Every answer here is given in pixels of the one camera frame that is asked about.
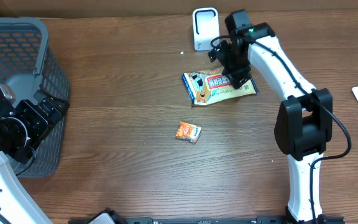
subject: red label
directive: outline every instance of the red label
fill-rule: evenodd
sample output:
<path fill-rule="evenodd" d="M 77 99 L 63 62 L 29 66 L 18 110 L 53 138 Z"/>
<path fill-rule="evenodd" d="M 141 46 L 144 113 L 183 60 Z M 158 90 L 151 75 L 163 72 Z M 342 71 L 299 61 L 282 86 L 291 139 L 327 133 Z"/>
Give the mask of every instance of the red label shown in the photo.
<path fill-rule="evenodd" d="M 208 83 L 210 90 L 231 85 L 230 81 L 224 75 L 214 75 L 212 77 L 207 77 L 206 82 Z"/>

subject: perforated basket wall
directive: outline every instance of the perforated basket wall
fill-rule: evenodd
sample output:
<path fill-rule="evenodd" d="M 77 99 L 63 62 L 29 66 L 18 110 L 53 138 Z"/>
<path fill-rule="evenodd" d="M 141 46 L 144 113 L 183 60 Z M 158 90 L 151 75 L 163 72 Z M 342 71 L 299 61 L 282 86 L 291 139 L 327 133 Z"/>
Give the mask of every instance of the perforated basket wall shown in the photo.
<path fill-rule="evenodd" d="M 49 49 L 43 22 L 34 18 L 0 18 L 0 83 L 13 86 L 15 93 L 22 92 L 23 99 L 33 103 L 36 103 L 34 93 L 40 88 L 53 96 L 69 99 L 70 84 Z M 41 143 L 36 150 L 36 162 L 21 177 L 44 177 L 57 170 L 65 121 L 64 118 L 59 122 Z M 15 173 L 27 166 L 11 158 L 9 161 Z"/>

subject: small orange packet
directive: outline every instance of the small orange packet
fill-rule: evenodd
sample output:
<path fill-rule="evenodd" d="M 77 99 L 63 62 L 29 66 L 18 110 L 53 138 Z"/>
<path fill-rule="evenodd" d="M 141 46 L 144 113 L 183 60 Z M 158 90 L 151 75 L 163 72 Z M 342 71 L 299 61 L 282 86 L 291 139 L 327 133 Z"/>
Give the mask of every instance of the small orange packet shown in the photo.
<path fill-rule="evenodd" d="M 201 127 L 188 124 L 180 121 L 180 127 L 177 131 L 177 139 L 190 140 L 191 143 L 196 143 L 201 134 Z"/>

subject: food wrapper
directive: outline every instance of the food wrapper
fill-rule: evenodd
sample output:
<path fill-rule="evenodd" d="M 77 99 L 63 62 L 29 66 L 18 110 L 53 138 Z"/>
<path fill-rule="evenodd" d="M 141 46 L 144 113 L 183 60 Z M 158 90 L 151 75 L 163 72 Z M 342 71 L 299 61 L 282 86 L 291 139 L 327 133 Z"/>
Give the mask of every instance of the food wrapper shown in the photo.
<path fill-rule="evenodd" d="M 192 105 L 206 106 L 222 100 L 257 94 L 253 79 L 248 80 L 238 90 L 222 75 L 223 68 L 184 73 L 181 77 L 191 98 Z"/>
<path fill-rule="evenodd" d="M 180 121 L 180 127 L 177 131 L 177 139 L 190 140 L 192 143 L 196 143 L 201 134 L 201 127 L 188 124 Z"/>

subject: plastic basket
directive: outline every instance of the plastic basket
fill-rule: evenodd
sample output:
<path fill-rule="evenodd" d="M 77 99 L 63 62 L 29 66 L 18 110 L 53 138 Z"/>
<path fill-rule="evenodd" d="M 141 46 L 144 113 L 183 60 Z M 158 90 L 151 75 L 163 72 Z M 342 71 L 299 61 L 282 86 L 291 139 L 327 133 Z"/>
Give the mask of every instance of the plastic basket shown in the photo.
<path fill-rule="evenodd" d="M 36 105 L 34 93 L 39 89 L 69 99 L 69 81 L 48 46 L 48 30 L 43 22 L 35 18 L 0 18 L 0 83 L 14 90 L 14 107 L 26 99 Z M 57 170 L 65 121 L 61 120 L 41 143 L 36 162 L 21 177 L 45 177 Z M 14 172 L 27 166 L 12 158 L 9 161 Z"/>

